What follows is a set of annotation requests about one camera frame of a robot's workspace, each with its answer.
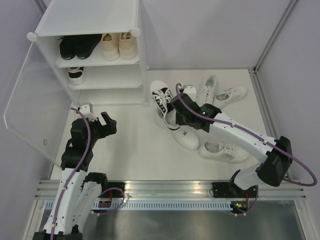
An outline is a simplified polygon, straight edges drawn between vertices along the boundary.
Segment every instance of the white sneaker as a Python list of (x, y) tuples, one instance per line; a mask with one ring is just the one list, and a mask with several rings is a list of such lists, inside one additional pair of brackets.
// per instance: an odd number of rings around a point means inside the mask
[(201, 91), (197, 96), (197, 104), (199, 107), (203, 104), (213, 104), (217, 88), (218, 82), (216, 75), (209, 76), (204, 81)]
[(158, 110), (162, 115), (165, 125), (171, 130), (178, 129), (180, 126), (176, 125), (176, 111), (170, 104), (173, 96), (168, 85), (163, 81), (153, 81), (150, 85), (150, 92), (155, 104), (158, 107)]
[(249, 157), (249, 153), (243, 148), (226, 143), (206, 142), (198, 152), (203, 159), (217, 160), (228, 164), (240, 164)]
[(113, 61), (119, 58), (119, 33), (106, 33), (102, 38), (103, 58)]
[(170, 132), (176, 142), (183, 148), (191, 151), (197, 150), (199, 148), (200, 140), (189, 126), (180, 126), (176, 130), (168, 128), (163, 121), (160, 110), (158, 109), (154, 114), (154, 122), (158, 127), (166, 129), (168, 132)]
[(247, 95), (247, 89), (244, 86), (229, 88), (219, 93), (213, 100), (213, 105), (219, 109), (224, 108), (228, 104), (235, 103), (243, 99)]
[(83, 66), (69, 67), (68, 74), (70, 84), (77, 85), (82, 84), (85, 81)]
[(119, 52), (122, 59), (133, 59), (138, 54), (137, 38), (130, 32), (120, 33)]

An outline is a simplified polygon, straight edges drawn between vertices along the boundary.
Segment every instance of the clear plastic panel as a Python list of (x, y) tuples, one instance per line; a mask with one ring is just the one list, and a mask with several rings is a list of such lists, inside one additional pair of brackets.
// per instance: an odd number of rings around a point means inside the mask
[(31, 44), (4, 113), (9, 130), (55, 163), (71, 99)]

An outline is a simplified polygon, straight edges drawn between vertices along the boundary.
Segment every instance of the pair of black shoes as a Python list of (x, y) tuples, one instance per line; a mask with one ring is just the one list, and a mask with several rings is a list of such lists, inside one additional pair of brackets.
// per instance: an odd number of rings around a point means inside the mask
[(92, 54), (97, 44), (101, 41), (102, 34), (64, 36), (60, 43), (60, 54), (64, 60), (87, 59)]

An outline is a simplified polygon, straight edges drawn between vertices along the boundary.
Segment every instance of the gray floor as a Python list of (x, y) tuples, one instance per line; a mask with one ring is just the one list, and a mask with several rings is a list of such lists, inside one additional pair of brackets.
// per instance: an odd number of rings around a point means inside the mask
[(90, 215), (84, 240), (304, 240), (293, 203), (258, 202), (245, 217), (218, 211), (134, 211)]

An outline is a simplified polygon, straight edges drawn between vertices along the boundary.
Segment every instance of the white work surface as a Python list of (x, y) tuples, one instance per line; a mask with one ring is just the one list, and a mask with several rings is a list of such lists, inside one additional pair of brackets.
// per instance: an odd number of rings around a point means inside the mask
[[(219, 92), (235, 86), (248, 89), (243, 100), (226, 106), (223, 111), (248, 128), (266, 134), (248, 70), (148, 71), (148, 84), (154, 80), (164, 81), (169, 85), (172, 94), (176, 95), (176, 83), (192, 84), (199, 90), (204, 79), (210, 74), (216, 75)], [(106, 173), (109, 180), (123, 181), (228, 180), (236, 170), (248, 168), (257, 162), (253, 156), (241, 164), (202, 159), (198, 151), (184, 149), (168, 131), (155, 125), (155, 105), (152, 101), (150, 103), (148, 107), (94, 107), (97, 117), (101, 112), (107, 112), (117, 121), (117, 133), (97, 141), (93, 148), (94, 157), (89, 165), (89, 172)], [(57, 165), (60, 165), (61, 155), (71, 137), (70, 128), (74, 119), (75, 114), (70, 112), (57, 155)], [(209, 135), (202, 130), (195, 132), (200, 137), (201, 144), (223, 141), (221, 137)], [(59, 178), (60, 168), (55, 166), (51, 179)]]

